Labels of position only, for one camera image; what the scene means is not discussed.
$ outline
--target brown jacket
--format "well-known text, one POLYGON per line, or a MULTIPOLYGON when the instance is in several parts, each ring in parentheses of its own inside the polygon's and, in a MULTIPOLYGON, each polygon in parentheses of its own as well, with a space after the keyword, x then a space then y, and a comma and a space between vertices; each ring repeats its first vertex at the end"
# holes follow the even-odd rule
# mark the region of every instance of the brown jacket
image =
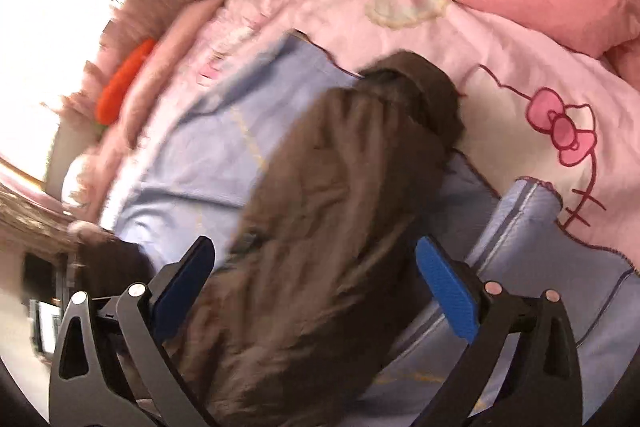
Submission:
POLYGON ((223 426, 316 427, 371 383, 424 301, 414 248, 458 139, 458 96, 399 52, 293 125, 168 346, 223 426))

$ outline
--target pink bow print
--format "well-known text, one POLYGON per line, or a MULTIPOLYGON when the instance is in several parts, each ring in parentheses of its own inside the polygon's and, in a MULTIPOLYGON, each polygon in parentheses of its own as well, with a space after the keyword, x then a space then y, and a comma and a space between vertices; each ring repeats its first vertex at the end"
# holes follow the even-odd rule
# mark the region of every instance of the pink bow print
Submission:
POLYGON ((567 116, 566 105, 554 90, 540 89, 527 105, 527 121, 538 132, 548 134, 565 167, 578 165, 596 147, 596 134, 582 130, 567 116))

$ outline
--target window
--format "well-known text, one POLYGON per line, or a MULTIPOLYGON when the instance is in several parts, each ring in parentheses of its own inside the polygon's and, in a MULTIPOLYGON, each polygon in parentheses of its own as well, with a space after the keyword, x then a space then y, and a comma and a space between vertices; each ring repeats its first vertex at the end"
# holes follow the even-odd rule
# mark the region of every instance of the window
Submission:
POLYGON ((41 187, 60 123, 51 108, 79 90, 123 2, 0 0, 0 161, 41 187))

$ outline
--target orange object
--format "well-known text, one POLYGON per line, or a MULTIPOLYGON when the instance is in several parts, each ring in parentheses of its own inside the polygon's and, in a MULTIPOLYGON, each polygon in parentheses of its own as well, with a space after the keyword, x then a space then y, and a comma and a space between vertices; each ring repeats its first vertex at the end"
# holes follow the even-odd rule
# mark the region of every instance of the orange object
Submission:
POLYGON ((104 88, 95 106, 95 120, 102 125, 111 125, 118 119, 124 97, 145 63, 146 58, 153 51, 156 41, 149 38, 131 52, 129 57, 120 65, 104 88))

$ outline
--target silver screw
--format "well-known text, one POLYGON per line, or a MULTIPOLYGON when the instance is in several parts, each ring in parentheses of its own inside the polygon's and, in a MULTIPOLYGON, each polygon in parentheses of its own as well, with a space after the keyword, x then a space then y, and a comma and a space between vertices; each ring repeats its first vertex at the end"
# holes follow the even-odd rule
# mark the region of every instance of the silver screw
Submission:
POLYGON ((145 291, 146 286, 141 282, 136 282, 135 284, 129 286, 129 295, 131 295, 132 297, 140 297, 141 295, 145 294, 145 291))
POLYGON ((86 292, 76 292, 71 297, 71 302, 73 302, 73 304, 82 304, 86 301, 86 297, 86 292))
POLYGON ((484 291, 489 295, 500 295, 502 293, 502 286, 499 282, 489 281, 484 284, 484 291))
POLYGON ((556 290, 547 290, 545 297, 548 301, 558 302, 560 300, 560 294, 556 290))

